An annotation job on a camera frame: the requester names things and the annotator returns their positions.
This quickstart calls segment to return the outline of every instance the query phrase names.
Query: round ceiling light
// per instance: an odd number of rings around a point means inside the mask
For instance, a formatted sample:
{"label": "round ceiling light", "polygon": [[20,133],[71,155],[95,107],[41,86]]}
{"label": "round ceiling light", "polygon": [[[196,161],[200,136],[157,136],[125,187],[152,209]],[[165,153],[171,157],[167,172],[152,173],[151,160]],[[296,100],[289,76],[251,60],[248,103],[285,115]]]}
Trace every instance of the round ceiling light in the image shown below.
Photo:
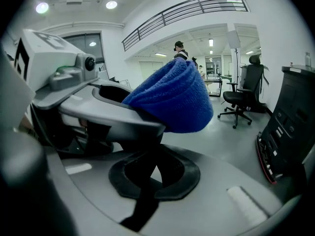
{"label": "round ceiling light", "polygon": [[114,9],[116,8],[117,6],[117,3],[115,1],[109,1],[107,4],[106,4],[106,8],[107,9]]}
{"label": "round ceiling light", "polygon": [[49,6],[46,2],[41,2],[36,6],[36,11],[39,14],[45,13],[48,10]]}

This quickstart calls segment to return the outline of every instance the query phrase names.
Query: chair seat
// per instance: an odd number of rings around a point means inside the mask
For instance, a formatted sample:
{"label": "chair seat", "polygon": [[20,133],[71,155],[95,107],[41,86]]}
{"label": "chair seat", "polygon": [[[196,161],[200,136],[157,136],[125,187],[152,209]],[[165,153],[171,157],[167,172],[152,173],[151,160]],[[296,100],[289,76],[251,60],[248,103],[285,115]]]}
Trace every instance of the chair seat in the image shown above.
{"label": "chair seat", "polygon": [[224,92],[223,98],[230,104],[240,104],[245,101],[244,94],[241,92]]}

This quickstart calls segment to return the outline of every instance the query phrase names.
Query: blue towel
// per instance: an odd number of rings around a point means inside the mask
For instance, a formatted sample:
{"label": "blue towel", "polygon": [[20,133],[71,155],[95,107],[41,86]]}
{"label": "blue towel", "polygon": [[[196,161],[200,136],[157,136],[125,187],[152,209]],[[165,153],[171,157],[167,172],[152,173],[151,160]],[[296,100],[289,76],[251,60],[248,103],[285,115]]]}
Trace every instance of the blue towel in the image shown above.
{"label": "blue towel", "polygon": [[200,131],[213,116],[203,79],[194,63],[183,58],[176,58],[156,71],[123,103],[160,119],[166,132]]}

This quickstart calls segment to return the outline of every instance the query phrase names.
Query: chair armrest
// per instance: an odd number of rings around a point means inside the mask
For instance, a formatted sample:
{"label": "chair armrest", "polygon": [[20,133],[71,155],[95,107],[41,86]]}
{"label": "chair armrest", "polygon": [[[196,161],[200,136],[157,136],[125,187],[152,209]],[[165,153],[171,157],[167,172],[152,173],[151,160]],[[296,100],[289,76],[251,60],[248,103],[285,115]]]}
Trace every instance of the chair armrest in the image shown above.
{"label": "chair armrest", "polygon": [[239,92],[252,92],[252,90],[244,89],[244,88],[237,88],[236,90],[238,90]]}
{"label": "chair armrest", "polygon": [[232,85],[232,90],[233,90],[233,92],[236,92],[236,91],[235,91],[235,85],[237,85],[237,83],[228,82],[228,83],[226,83],[226,84]]}

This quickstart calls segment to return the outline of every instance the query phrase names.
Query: chair base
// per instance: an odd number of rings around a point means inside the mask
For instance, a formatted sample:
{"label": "chair base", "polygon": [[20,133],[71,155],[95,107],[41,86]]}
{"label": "chair base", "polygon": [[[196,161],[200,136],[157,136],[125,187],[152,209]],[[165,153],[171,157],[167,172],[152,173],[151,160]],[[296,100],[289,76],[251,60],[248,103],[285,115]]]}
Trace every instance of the chair base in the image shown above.
{"label": "chair base", "polygon": [[242,109],[242,108],[240,108],[239,106],[237,106],[236,109],[232,109],[232,108],[226,107],[226,108],[224,109],[224,112],[225,112],[225,113],[220,113],[220,114],[218,115],[218,118],[220,118],[221,115],[235,115],[235,122],[234,122],[233,128],[236,128],[236,127],[237,127],[237,124],[238,124],[238,116],[241,116],[241,117],[245,118],[246,120],[248,120],[248,122],[247,122],[248,125],[251,125],[252,119],[249,118],[248,116],[246,116],[246,115],[244,114],[244,111],[245,111],[245,110]]}

